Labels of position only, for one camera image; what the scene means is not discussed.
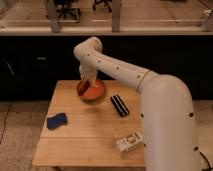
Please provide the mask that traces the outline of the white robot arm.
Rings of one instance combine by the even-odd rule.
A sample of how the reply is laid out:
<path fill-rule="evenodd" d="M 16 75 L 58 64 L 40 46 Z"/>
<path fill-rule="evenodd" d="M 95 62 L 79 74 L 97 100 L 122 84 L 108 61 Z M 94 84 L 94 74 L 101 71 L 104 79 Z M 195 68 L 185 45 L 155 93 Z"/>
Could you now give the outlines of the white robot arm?
<path fill-rule="evenodd" d="M 104 55 L 102 49 L 97 37 L 75 46 L 81 80 L 92 83 L 102 71 L 140 94 L 146 171 L 201 171 L 194 106 L 185 83 Z"/>

